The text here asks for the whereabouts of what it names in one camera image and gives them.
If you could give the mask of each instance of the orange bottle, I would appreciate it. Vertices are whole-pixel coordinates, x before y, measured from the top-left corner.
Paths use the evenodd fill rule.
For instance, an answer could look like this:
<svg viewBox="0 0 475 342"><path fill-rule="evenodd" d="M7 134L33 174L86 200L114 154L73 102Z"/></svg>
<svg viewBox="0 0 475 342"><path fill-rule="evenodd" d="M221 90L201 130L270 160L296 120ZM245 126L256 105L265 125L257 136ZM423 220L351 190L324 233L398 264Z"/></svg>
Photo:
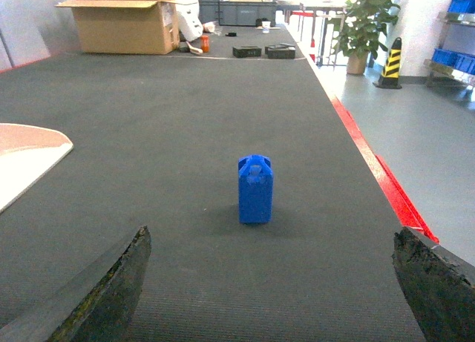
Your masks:
<svg viewBox="0 0 475 342"><path fill-rule="evenodd" d="M201 36L201 50L204 53L209 52L209 36Z"/></svg>

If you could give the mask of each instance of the blue jerry can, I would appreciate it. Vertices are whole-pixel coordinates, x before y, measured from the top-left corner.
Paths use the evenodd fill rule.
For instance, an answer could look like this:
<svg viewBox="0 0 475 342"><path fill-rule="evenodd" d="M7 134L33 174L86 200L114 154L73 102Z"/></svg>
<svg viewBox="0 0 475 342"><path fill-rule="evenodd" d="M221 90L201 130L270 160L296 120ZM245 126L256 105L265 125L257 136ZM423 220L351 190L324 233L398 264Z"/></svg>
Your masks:
<svg viewBox="0 0 475 342"><path fill-rule="evenodd" d="M259 154L240 158L239 222L267 223L272 214L272 187L274 174L268 157Z"/></svg>

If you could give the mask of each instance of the yellow and black striped cone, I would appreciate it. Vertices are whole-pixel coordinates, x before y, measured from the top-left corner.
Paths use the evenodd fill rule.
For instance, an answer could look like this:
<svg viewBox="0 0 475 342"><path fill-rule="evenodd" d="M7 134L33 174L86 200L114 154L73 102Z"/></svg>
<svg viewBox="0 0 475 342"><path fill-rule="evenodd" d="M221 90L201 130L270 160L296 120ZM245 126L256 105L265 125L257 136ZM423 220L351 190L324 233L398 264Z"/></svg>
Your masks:
<svg viewBox="0 0 475 342"><path fill-rule="evenodd" d="M386 65L379 77L378 81L375 81L373 84L377 88L392 88L399 89L402 88L399 85L399 67L401 65L401 48L402 40L401 38L396 38L389 51L389 56L386 60Z"/></svg>

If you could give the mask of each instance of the potted plant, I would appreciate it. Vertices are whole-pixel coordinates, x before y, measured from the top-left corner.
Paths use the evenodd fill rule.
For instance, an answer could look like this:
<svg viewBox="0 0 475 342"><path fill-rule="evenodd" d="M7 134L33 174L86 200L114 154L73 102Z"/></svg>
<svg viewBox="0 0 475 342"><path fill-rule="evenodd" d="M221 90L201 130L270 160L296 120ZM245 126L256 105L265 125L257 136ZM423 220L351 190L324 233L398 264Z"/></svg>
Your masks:
<svg viewBox="0 0 475 342"><path fill-rule="evenodd" d="M398 16L390 13L393 7L400 9L392 0L346 1L345 22L333 48L349 57L347 73L363 74L369 53L376 59L379 48L387 51L379 36L381 33L387 36L387 25L398 21Z"/></svg>

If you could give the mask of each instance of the green leaves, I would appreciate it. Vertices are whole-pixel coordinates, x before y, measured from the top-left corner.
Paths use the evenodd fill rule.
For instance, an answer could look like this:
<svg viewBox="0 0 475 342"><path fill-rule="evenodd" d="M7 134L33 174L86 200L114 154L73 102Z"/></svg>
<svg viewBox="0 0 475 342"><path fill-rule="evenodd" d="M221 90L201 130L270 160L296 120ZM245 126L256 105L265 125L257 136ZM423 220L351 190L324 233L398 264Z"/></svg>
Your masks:
<svg viewBox="0 0 475 342"><path fill-rule="evenodd" d="M387 24L396 24L398 16L393 13L400 6L392 0L347 0L345 10L346 20L342 29L339 29L339 19L330 19L334 30L339 31L335 38L340 51L345 56L355 54L359 57L371 52L374 58L378 56L378 49L387 51L387 47L379 41L380 33L387 36Z"/></svg>

